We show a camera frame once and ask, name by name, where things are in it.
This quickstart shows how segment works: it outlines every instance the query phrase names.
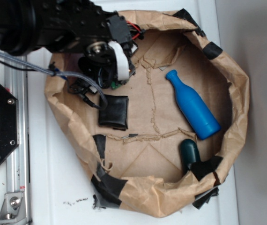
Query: brown paper bag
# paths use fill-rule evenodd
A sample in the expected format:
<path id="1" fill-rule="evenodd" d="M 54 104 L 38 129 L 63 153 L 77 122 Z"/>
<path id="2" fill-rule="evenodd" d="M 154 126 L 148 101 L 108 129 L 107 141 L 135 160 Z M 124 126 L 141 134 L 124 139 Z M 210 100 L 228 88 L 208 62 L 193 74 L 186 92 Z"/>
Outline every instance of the brown paper bag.
<path id="1" fill-rule="evenodd" d="M 99 127 L 97 109 L 68 94 L 59 77 L 48 77 L 45 95 L 101 204 L 165 217 L 224 182 L 245 143 L 249 79 L 201 29 L 171 16 L 174 12 L 120 14 L 147 30 L 132 57 L 136 75 L 117 90 L 104 90 L 129 97 L 129 129 Z M 61 70 L 79 71 L 78 57 L 54 54 L 52 61 Z M 172 69 L 200 94 L 220 132 L 197 140 L 165 79 Z M 178 147 L 186 138 L 197 142 L 202 163 L 184 175 Z"/>

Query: metal bracket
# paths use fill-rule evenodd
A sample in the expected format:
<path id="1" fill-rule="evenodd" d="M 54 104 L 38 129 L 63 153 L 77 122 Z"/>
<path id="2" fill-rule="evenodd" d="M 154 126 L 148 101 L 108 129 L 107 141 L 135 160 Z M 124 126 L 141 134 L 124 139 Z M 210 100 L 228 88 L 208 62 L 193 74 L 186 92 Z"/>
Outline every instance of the metal bracket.
<path id="1" fill-rule="evenodd" d="M 21 225 L 27 222 L 23 192 L 6 193 L 0 211 L 0 224 Z"/>

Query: bottle neck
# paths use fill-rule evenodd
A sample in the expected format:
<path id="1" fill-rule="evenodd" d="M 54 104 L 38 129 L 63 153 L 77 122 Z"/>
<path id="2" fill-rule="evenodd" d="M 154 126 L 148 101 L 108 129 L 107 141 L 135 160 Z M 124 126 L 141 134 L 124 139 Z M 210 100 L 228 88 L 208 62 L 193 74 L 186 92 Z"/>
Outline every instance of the bottle neck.
<path id="1" fill-rule="evenodd" d="M 169 77 L 169 80 L 173 84 L 174 88 L 180 88 L 180 87 L 186 86 L 184 83 L 182 83 L 182 81 L 177 75 L 173 75 Z"/>

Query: gray cable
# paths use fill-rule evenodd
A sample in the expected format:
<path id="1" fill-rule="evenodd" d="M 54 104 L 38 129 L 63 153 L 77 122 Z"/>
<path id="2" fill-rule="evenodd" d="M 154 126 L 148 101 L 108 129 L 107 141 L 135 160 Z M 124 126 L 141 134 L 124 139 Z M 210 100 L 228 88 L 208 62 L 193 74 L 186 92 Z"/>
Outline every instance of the gray cable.
<path id="1" fill-rule="evenodd" d="M 77 77 L 77 78 L 80 78 L 80 79 L 83 79 L 84 81 L 86 81 L 89 85 L 95 87 L 97 89 L 97 91 L 99 92 L 100 94 L 100 97 L 102 98 L 103 102 L 104 102 L 104 105 L 102 107 L 94 104 L 92 107 L 94 108 L 97 108 L 99 110 L 103 110 L 107 107 L 107 99 L 104 95 L 104 93 L 102 92 L 101 90 L 101 87 L 93 80 L 91 79 L 90 77 L 84 75 L 84 74 L 81 74 L 81 73 L 77 73 L 77 72 L 71 72 L 71 71 L 59 71 L 59 72 L 53 72 L 52 70 L 49 70 L 49 69 L 44 69 L 42 67 L 39 67 L 37 65 L 34 65 L 32 63 L 29 63 L 27 61 L 23 61 L 17 57 L 14 57 L 14 56 L 11 56 L 5 52 L 0 52 L 0 58 L 4 58 L 8 61 L 11 61 L 11 62 L 14 62 L 14 63 L 17 63 L 17 64 L 21 64 L 25 67 L 28 67 L 28 68 L 32 68 L 38 72 L 41 72 L 41 73 L 44 73 L 44 74 L 48 74 L 48 75 L 58 75 L 58 76 L 73 76 L 73 77 Z"/>

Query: white wall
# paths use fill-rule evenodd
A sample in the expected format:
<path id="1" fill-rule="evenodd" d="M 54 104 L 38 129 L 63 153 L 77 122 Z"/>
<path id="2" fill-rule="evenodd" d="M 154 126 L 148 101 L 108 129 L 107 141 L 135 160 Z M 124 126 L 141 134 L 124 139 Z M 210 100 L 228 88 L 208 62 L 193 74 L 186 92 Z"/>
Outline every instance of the white wall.
<path id="1" fill-rule="evenodd" d="M 267 224 L 267 1 L 216 0 L 221 47 L 250 76 L 246 145 L 235 163 L 239 222 Z"/>

